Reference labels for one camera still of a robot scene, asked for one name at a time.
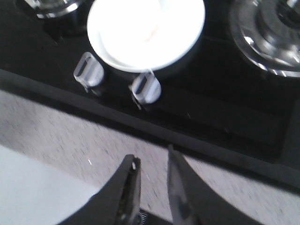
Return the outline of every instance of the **kitchen counter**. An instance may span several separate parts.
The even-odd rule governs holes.
[[[141,207],[171,220],[167,149],[0,90],[0,144],[98,188],[126,154],[142,161]],[[187,157],[223,198],[266,225],[298,225],[300,196]]]

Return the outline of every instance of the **black glass cooktop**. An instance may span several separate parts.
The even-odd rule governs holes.
[[[68,20],[45,22],[22,0],[1,0],[1,85],[55,99],[195,156],[300,188],[300,80],[273,75],[244,58],[229,30],[231,3],[204,1],[201,37],[181,60],[155,71],[162,95],[138,107],[128,88],[136,74],[106,65],[86,32],[65,32],[70,20],[84,24],[91,2],[79,8],[80,17],[72,13]],[[105,69],[97,94],[87,93],[73,77],[85,52]]]

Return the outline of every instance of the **burner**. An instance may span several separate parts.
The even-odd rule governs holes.
[[[233,39],[261,69],[300,77],[300,3],[236,0],[230,13]]]
[[[84,0],[33,0],[40,19],[57,18],[75,11]]]

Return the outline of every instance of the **white bowl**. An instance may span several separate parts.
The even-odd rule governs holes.
[[[199,38],[204,20],[203,0],[95,0],[87,30],[105,63],[139,73],[184,56]]]

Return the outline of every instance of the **stove knob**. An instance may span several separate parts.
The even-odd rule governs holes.
[[[86,52],[76,66],[74,78],[88,90],[103,81],[104,69],[90,52]]]
[[[152,71],[141,73],[131,85],[133,96],[140,104],[151,104],[161,95],[161,85]]]

